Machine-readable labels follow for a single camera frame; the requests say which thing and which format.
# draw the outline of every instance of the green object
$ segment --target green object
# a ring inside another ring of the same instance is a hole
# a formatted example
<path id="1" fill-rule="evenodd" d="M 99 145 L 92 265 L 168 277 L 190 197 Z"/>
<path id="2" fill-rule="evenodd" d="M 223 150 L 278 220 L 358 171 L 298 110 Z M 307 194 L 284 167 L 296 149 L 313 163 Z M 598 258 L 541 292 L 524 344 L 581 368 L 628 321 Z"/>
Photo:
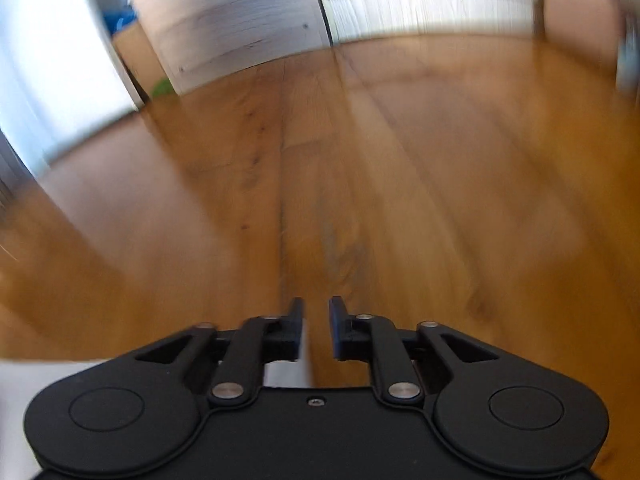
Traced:
<path id="1" fill-rule="evenodd" d="M 169 78 L 162 79 L 156 84 L 154 89 L 151 92 L 151 97 L 160 97 L 161 95 L 170 95 L 175 94 L 174 86 L 172 86 Z"/>

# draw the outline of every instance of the metal pin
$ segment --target metal pin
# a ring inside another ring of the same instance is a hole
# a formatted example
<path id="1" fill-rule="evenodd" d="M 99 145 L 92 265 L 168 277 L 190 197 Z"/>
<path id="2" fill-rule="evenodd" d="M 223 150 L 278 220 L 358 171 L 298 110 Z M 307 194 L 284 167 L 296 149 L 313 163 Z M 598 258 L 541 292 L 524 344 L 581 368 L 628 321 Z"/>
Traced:
<path id="1" fill-rule="evenodd" d="M 244 393 L 244 388 L 238 383 L 216 384 L 211 393 L 219 399 L 237 399 Z"/>
<path id="2" fill-rule="evenodd" d="M 389 395 L 396 399 L 413 399 L 420 394 L 420 386 L 413 383 L 394 383 L 389 386 Z"/>

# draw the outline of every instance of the wooden floor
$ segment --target wooden floor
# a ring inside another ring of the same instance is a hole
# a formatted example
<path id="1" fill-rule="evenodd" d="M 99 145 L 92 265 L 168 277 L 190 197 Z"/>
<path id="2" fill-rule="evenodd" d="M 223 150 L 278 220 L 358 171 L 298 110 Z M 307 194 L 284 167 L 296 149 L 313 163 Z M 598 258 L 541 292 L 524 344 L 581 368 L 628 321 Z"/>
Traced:
<path id="1" fill-rule="evenodd" d="M 541 43 L 345 44 L 154 102 L 57 163 L 0 251 L 0 355 L 114 356 L 306 299 L 434 319 L 594 388 L 640 478 L 640 114 Z"/>

